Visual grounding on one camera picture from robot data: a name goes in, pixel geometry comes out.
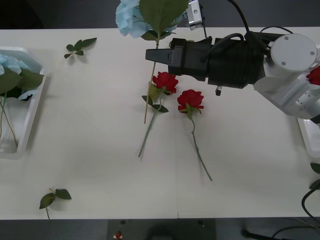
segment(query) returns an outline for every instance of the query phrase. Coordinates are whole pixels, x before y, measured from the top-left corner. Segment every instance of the artificial rose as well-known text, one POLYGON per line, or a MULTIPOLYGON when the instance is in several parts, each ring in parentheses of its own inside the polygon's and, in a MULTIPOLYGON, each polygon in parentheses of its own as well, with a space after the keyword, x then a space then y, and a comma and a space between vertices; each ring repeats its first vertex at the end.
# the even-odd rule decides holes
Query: artificial rose
POLYGON ((309 79, 311 84, 320 85, 320 66, 313 69, 306 77, 309 79))
POLYGON ((178 103, 180 104, 178 106, 178 110, 181 111, 187 109, 187 103, 191 108, 203 109, 204 106, 200 105, 203 99, 204 96, 201 95, 201 91, 195 91, 192 89, 183 91, 182 95, 180 95, 177 99, 178 103))
POLYGON ((167 72, 158 72, 158 77, 153 76, 152 81, 155 83, 158 89, 165 87, 166 91, 169 91, 173 94, 177 92, 175 86, 178 84, 178 80, 175 75, 171 75, 167 72))

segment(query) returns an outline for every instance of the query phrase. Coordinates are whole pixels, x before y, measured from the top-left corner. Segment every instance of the black floor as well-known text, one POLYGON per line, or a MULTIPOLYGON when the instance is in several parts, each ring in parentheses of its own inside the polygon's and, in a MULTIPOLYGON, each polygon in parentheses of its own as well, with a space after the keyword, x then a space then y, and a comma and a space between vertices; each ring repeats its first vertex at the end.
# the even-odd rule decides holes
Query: black floor
MULTIPOLYGON (((27 0, 46 29, 116 28, 119 0, 27 0)), ((242 27, 226 0, 200 0, 208 27, 242 27)), ((250 27, 320 26, 320 0, 236 0, 250 27)))
MULTIPOLYGON (((0 29, 117 27, 115 11, 119 0, 27 0, 31 8, 24 1, 1 1, 0 29)), ((201 0, 200 2, 204 6, 207 27, 243 26, 237 11, 226 0, 201 0)), ((320 0, 237 0, 237 2, 250 27, 270 25, 320 27, 320 0)), ((135 229, 143 227, 135 226, 146 227, 150 224, 153 222, 128 221, 126 227, 123 227, 124 233, 128 235, 123 239, 137 240, 141 231, 135 229)), ((118 226, 118 220, 0 221, 0 240, 106 240, 107 236, 111 240, 113 234, 118 231, 118 226)), ((270 237, 278 229, 288 226, 304 225, 294 219, 283 218, 216 219, 215 236, 211 240, 243 240, 240 234, 243 228, 270 237)), ((320 240, 319 233, 305 228, 287 230, 277 237, 293 240, 320 240)))

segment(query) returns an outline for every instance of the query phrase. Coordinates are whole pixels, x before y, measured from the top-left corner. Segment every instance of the black cable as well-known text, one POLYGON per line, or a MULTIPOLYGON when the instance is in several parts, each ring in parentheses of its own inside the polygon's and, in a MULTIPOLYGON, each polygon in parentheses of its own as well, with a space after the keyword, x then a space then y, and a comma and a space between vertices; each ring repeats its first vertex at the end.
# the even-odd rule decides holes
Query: black cable
POLYGON ((292 31, 290 31, 289 29, 286 29, 285 27, 282 27, 282 26, 266 26, 265 28, 263 28, 263 29, 260 31, 260 33, 262 33, 262 32, 263 32, 264 30, 266 30, 266 29, 271 29, 271 28, 282 29, 282 30, 287 31, 288 33, 293 34, 292 31))
POLYGON ((286 230, 291 230, 291 229, 313 229, 312 226, 288 226, 281 228, 280 230, 276 231, 273 235, 272 238, 275 238, 279 233, 282 233, 283 231, 286 230))
POLYGON ((305 211, 305 213, 308 214, 308 216, 310 218, 312 218, 314 221, 316 221, 317 223, 320 223, 320 221, 318 219, 316 219, 314 216, 312 216, 311 213, 308 212, 308 210, 306 209, 306 200, 311 194, 313 194, 319 188, 320 188, 320 182, 317 185, 315 185, 306 195, 304 195, 302 198, 302 201, 301 201, 301 206, 302 206, 303 210, 305 211))
POLYGON ((249 26, 248 26, 247 20, 246 20, 246 18, 245 18, 244 13, 241 11, 240 7, 238 6, 238 4, 236 4, 236 2, 235 2, 234 0, 227 0, 227 1, 228 1, 229 3, 231 3, 231 4, 236 8, 236 10, 237 10, 238 13, 240 14, 240 17, 241 17, 241 19, 242 19, 242 21, 243 21, 245 30, 246 30, 247 32, 249 32, 250 30, 249 30, 249 26))
POLYGON ((244 40, 244 36, 242 36, 240 33, 232 33, 228 36, 225 36, 224 38, 222 38, 220 41, 218 41, 215 45, 213 45, 210 50, 207 52, 207 54, 205 56, 203 56, 201 58, 201 62, 205 62, 207 57, 210 56, 210 54, 213 52, 213 50, 215 50, 217 47, 219 47, 221 44, 225 43, 226 41, 229 41, 232 38, 238 37, 240 38, 242 41, 244 40))

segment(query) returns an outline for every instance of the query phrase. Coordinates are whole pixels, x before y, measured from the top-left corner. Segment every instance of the white tray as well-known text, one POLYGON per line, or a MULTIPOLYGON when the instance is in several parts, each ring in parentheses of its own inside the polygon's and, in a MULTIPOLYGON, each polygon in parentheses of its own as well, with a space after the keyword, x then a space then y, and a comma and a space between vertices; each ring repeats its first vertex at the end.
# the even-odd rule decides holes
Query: white tray
POLYGON ((298 119, 305 148, 313 158, 320 158, 320 128, 310 120, 298 119))
MULTIPOLYGON (((28 50, 22 47, 0 46, 0 54, 12 56, 27 64, 33 72, 44 75, 44 68, 31 56, 28 50)), ((38 87, 37 93, 29 101, 20 101, 15 98, 8 98, 5 103, 5 112, 12 126, 18 146, 16 146, 13 135, 7 124, 6 118, 2 118, 2 136, 0 139, 0 159, 19 159, 25 152, 28 138, 35 119, 41 93, 44 87, 46 76, 38 87)))

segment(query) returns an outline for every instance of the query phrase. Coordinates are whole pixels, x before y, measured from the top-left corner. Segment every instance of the flower stem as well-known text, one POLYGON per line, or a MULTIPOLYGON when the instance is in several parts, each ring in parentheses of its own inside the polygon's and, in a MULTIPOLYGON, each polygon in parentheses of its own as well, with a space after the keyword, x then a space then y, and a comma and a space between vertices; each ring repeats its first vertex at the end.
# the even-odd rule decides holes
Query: flower stem
POLYGON ((197 142, 196 142, 196 137, 195 137, 196 125, 195 125, 195 122, 194 122, 193 118, 191 118, 191 122, 192 122, 192 124, 193 124, 193 130, 192 130, 191 133, 192 133, 192 136, 193 136, 193 141, 194 141, 196 153, 197 153, 197 155, 198 155, 198 158, 199 158, 200 162, 202 163, 202 166, 203 166, 206 174, 208 175, 210 181, 212 182, 212 178, 211 178, 211 176, 210 176, 210 174, 209 174, 209 172, 208 172, 208 170, 207 170, 207 168, 206 168, 206 166, 205 166, 205 164, 204 164, 204 161, 203 161, 202 158, 201 158, 200 151, 199 151, 199 148, 198 148, 198 145, 197 145, 197 142))
POLYGON ((49 217, 49 213, 48 213, 48 208, 45 208, 45 211, 46 211, 46 215, 48 216, 48 219, 50 220, 50 217, 49 217))
POLYGON ((145 148, 145 145, 146 145, 146 142, 147 142, 147 138, 148 138, 148 135, 149 135, 150 130, 151 130, 151 128, 152 128, 152 125, 154 124, 154 121, 155 121, 155 119, 156 119, 156 115, 157 115, 157 113, 159 112, 159 110, 160 110, 161 107, 162 107, 161 100, 162 100, 163 94, 164 94, 164 91, 162 90, 162 91, 161 91, 161 94, 160 94, 160 106, 159 106, 159 108, 158 108, 157 110, 155 110, 155 111, 153 112, 153 116, 152 116, 151 122, 150 122, 149 127, 148 127, 148 130, 146 131, 146 134, 145 134, 145 136, 144 136, 144 140, 143 140, 143 143, 142 143, 142 146, 141 146, 139 155, 138 155, 139 158, 141 157, 141 154, 142 154, 142 152, 143 152, 143 150, 144 150, 144 148, 145 148))
POLYGON ((5 96, 4 96, 3 105, 2 105, 2 102, 1 102, 1 100, 0 100, 0 106, 1 106, 1 108, 2 108, 1 117, 0 117, 0 138, 1 138, 1 136, 2 136, 2 117, 3 117, 3 114, 4 114, 5 119, 6 119, 6 122, 8 123, 8 126, 9 126, 9 128, 10 128, 10 130, 11 130, 11 132, 12 132, 15 145, 16 145, 16 147, 18 147, 18 141, 17 141, 16 135, 15 135, 15 132, 14 132, 13 128, 12 128, 11 125, 10 125, 9 119, 8 119, 7 114, 6 114, 6 111, 5 111, 6 99, 7 99, 7 93, 6 93, 5 96))
MULTIPOLYGON (((158 49, 158 47, 159 47, 159 41, 160 41, 160 37, 159 37, 159 34, 158 34, 158 38, 156 39, 156 47, 155 47, 155 49, 158 49)), ((147 110, 148 110, 148 102, 149 102, 149 91, 150 91, 150 86, 151 86, 152 79, 153 79, 154 74, 155 74, 155 68, 156 68, 156 62, 153 63, 153 69, 152 69, 151 79, 150 79, 149 85, 148 85, 148 92, 146 93, 145 112, 144 112, 144 124, 146 124, 146 119, 147 119, 147 110)))

